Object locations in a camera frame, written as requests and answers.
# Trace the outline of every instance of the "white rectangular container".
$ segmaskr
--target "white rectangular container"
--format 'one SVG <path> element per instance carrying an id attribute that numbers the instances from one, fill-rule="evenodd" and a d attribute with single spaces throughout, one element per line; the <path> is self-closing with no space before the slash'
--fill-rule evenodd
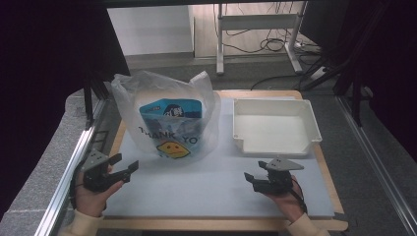
<path id="1" fill-rule="evenodd" d="M 234 99 L 233 139 L 244 153 L 305 155 L 322 141 L 309 100 Z"/>

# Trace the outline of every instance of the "wall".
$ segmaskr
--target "wall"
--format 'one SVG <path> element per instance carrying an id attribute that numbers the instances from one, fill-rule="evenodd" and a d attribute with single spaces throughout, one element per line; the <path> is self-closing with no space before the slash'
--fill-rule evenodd
<path id="1" fill-rule="evenodd" d="M 189 6 L 108 9 L 123 54 L 193 51 Z"/>

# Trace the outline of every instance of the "hand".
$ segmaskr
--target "hand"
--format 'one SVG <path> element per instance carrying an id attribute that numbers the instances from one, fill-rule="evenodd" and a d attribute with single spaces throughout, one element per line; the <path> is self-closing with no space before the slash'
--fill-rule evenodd
<path id="1" fill-rule="evenodd" d="M 297 181 L 294 175 L 291 175 L 291 177 L 294 181 Z M 300 186 L 298 184 L 294 183 L 292 189 L 300 197 L 303 197 Z M 304 211 L 303 209 L 301 209 L 300 204 L 294 198 L 294 196 L 292 196 L 290 193 L 286 193 L 286 194 L 278 195 L 278 196 L 277 195 L 266 195 L 266 196 L 275 202 L 279 210 L 285 215 L 285 217 L 287 217 L 287 219 L 291 223 L 295 222 L 304 214 Z"/>
<path id="2" fill-rule="evenodd" d="M 122 188 L 124 182 L 119 181 L 102 193 L 94 193 L 83 186 L 84 173 L 81 172 L 76 183 L 77 211 L 92 217 L 101 217 L 108 198 Z"/>

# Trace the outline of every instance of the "plastic bag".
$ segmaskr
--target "plastic bag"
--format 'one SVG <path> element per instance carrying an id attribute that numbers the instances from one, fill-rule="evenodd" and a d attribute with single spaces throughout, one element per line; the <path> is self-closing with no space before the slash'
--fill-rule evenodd
<path id="1" fill-rule="evenodd" d="M 202 72 L 189 83 L 152 72 L 115 75 L 112 91 L 127 131 L 143 152 L 203 157 L 218 140 L 220 97 Z"/>

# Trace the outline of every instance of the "sleeve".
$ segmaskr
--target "sleeve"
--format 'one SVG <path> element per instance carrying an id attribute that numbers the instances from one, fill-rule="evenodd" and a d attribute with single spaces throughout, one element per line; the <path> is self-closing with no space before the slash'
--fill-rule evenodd
<path id="1" fill-rule="evenodd" d="M 290 224 L 287 229 L 292 236 L 329 236 L 325 229 L 314 225 L 306 213 Z"/>
<path id="2" fill-rule="evenodd" d="M 96 218 L 85 215 L 74 210 L 75 217 L 73 222 L 63 228 L 59 232 L 59 236 L 93 236 L 96 234 L 98 224 L 103 219 L 102 217 Z"/>

